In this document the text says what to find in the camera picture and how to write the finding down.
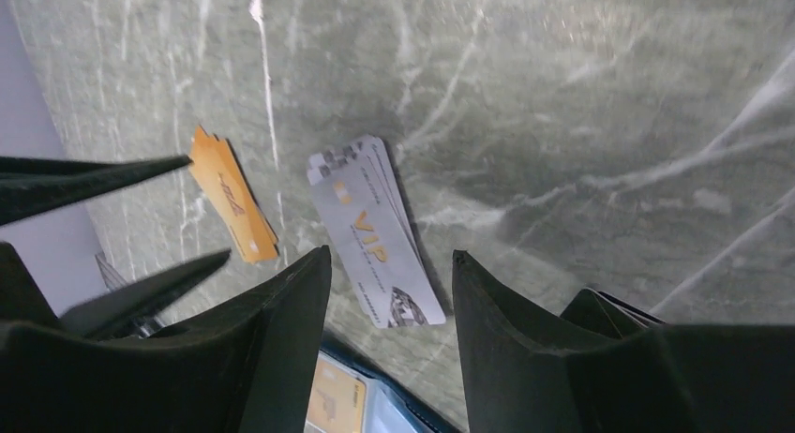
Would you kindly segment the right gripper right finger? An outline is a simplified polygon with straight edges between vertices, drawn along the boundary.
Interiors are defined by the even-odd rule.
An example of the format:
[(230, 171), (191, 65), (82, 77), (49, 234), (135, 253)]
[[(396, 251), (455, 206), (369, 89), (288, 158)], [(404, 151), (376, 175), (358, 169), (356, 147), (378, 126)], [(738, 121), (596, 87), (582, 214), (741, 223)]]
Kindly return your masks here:
[(563, 320), (453, 255), (473, 432), (790, 432), (790, 325), (650, 326), (622, 339)]

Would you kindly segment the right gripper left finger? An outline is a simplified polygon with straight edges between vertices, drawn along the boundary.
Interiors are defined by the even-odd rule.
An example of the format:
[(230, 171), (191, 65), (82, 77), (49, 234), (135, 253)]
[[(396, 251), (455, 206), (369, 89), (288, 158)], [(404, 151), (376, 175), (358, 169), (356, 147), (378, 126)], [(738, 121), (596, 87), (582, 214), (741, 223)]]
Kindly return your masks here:
[(155, 334), (66, 331), (1, 246), (5, 432), (300, 432), (330, 294), (319, 246), (272, 279)]

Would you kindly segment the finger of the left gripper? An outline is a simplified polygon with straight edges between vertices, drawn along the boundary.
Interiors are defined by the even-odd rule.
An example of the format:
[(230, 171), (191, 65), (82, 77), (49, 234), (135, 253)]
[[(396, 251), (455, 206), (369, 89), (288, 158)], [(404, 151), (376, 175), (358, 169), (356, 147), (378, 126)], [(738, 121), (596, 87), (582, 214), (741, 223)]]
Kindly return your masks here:
[(59, 318), (60, 325), (89, 339), (128, 336), (140, 320), (156, 316), (222, 268), (231, 254), (225, 249), (185, 261), (76, 305)]
[(185, 155), (123, 163), (2, 157), (1, 224), (84, 202), (190, 164)]

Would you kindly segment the blue leather card holder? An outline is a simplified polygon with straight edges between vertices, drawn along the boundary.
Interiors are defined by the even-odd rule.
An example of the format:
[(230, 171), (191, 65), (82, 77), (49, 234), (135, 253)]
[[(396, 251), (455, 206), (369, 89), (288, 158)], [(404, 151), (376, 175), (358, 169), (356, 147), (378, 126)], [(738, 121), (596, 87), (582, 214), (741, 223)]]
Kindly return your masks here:
[(322, 335), (322, 354), (367, 387), (363, 432), (452, 433), (458, 428), (331, 331)]

